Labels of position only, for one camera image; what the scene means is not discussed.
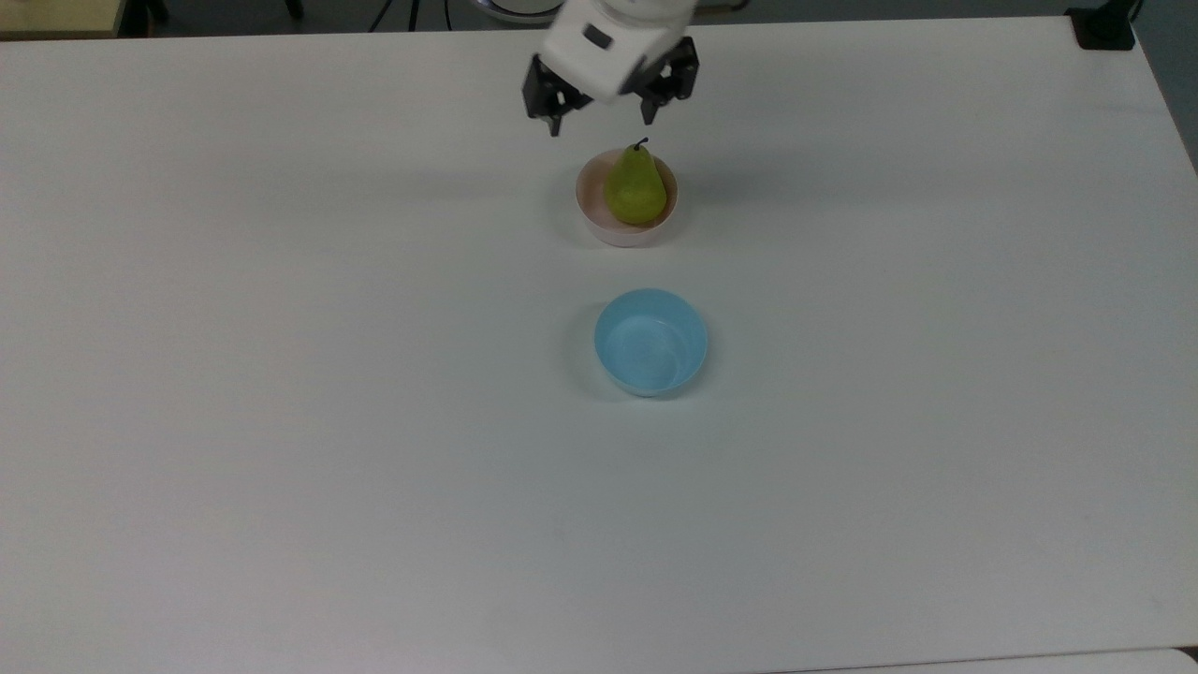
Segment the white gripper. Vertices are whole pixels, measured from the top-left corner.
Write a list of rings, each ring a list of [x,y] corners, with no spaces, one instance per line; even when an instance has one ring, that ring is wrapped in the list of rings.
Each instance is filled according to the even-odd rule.
[[[527,119],[561,134],[565,115],[610,103],[639,72],[643,125],[692,97],[700,60],[684,36],[697,1],[565,1],[521,85]]]

